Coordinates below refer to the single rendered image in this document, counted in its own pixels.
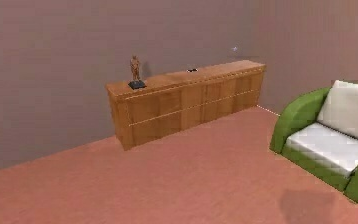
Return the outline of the brown statue on black base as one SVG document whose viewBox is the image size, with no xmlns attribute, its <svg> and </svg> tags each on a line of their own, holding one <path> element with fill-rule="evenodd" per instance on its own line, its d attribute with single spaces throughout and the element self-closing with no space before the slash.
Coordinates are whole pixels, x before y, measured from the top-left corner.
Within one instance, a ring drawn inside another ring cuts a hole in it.
<svg viewBox="0 0 358 224">
<path fill-rule="evenodd" d="M 145 88 L 146 84 L 140 78 L 140 62 L 136 55 L 133 55 L 130 60 L 130 69 L 133 76 L 133 80 L 129 82 L 129 87 L 133 90 Z"/>
</svg>

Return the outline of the wooden chest of drawers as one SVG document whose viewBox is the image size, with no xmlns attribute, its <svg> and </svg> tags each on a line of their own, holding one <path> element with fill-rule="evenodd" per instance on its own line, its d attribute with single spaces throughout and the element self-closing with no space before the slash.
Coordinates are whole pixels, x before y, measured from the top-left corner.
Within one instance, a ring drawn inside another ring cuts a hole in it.
<svg viewBox="0 0 358 224">
<path fill-rule="evenodd" d="M 106 89 L 115 134 L 124 149 L 151 142 L 258 104 L 263 64 L 248 60 L 126 81 Z"/>
</svg>

